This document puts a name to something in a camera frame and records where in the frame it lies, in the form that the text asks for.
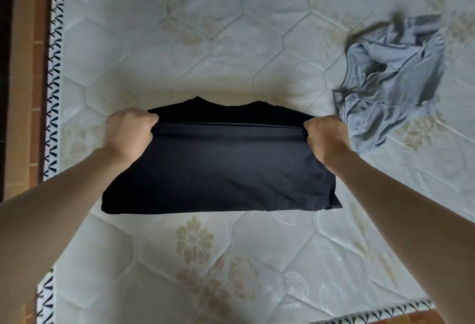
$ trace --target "clothing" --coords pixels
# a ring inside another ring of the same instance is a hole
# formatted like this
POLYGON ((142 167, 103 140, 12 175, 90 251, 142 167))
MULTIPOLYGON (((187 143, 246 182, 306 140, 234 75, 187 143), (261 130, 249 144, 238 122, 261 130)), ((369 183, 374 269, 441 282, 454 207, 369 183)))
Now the clothing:
POLYGON ((348 49, 346 77, 334 98, 353 150, 379 147, 391 129, 435 110, 444 73, 439 28, 440 15, 408 18, 401 27, 363 35, 348 49))
POLYGON ((109 214, 317 211, 341 207, 335 176, 313 155, 311 117, 254 102, 226 107, 201 98, 159 115, 144 154, 103 195, 109 214))

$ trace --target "hand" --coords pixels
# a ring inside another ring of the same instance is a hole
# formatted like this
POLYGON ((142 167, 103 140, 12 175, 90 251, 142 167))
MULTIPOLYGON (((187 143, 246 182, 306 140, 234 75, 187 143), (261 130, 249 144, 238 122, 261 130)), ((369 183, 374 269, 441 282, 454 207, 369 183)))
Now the hand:
POLYGON ((307 143, 316 158, 333 172, 342 157, 352 154, 347 125, 336 115, 318 117, 304 123, 307 143))
POLYGON ((127 109, 112 114, 105 121, 103 149, 129 167, 150 144, 150 130, 157 122, 158 115, 145 110, 127 109))

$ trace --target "quilted mattress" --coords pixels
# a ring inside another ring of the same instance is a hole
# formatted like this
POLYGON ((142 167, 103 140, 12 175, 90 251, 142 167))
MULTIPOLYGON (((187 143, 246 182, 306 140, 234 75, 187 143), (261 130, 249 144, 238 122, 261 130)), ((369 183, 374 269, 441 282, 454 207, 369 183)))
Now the quilted mattress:
MULTIPOLYGON (((443 15, 439 111, 364 159, 474 220, 473 2, 52 0, 45 179, 127 107, 199 95, 331 114, 348 36, 401 9, 443 15)), ((433 307, 340 182, 336 194, 342 209, 316 213, 107 215, 99 201, 40 283, 37 322, 366 323, 433 307)))

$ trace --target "gray fabric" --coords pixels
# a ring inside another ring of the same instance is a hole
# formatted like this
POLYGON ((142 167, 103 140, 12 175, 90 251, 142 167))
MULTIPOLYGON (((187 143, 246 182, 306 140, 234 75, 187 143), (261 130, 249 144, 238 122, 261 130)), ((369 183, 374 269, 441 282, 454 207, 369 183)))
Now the gray fabric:
POLYGON ((347 72, 334 92, 353 150, 379 147, 389 130, 435 110, 444 72, 439 15, 406 19, 365 34, 347 52, 347 72))

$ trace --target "person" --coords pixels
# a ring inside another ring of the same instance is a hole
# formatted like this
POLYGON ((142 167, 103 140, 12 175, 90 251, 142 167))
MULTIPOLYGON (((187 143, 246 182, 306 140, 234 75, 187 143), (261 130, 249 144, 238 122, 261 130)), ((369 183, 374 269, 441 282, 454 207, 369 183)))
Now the person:
MULTIPOLYGON (((0 206, 0 313, 12 321, 112 180, 144 152, 158 116, 130 109, 105 123, 90 156, 0 206)), ((305 123, 316 158, 359 201, 447 324, 473 321, 475 224, 408 188, 352 151, 336 116, 305 123)))

